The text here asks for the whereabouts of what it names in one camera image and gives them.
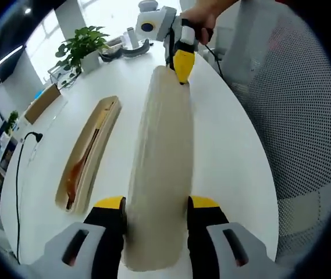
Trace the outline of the person's right hand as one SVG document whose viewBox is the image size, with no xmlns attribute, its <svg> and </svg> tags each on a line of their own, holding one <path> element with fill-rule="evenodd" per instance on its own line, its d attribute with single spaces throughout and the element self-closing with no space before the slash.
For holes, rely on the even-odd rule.
<svg viewBox="0 0 331 279">
<path fill-rule="evenodd" d="M 209 43 L 209 32 L 213 30 L 216 24 L 216 8 L 218 1 L 197 1 L 195 5 L 181 13 L 181 17 L 192 22 L 200 29 L 200 38 L 202 45 Z"/>
</svg>

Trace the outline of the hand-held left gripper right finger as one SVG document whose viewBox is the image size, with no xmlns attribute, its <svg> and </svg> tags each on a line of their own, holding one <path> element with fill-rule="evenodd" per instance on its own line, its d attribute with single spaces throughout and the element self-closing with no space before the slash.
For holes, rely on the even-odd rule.
<svg viewBox="0 0 331 279">
<path fill-rule="evenodd" d="M 187 247 L 193 278 L 267 278 L 265 245 L 231 223 L 211 198 L 189 196 Z"/>
</svg>

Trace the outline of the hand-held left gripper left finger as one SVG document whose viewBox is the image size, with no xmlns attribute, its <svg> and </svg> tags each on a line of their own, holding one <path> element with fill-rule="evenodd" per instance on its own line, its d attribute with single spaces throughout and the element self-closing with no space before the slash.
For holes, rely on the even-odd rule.
<svg viewBox="0 0 331 279">
<path fill-rule="evenodd" d="M 117 278 L 126 233 L 126 198 L 98 201 L 45 244 L 44 278 Z"/>
</svg>

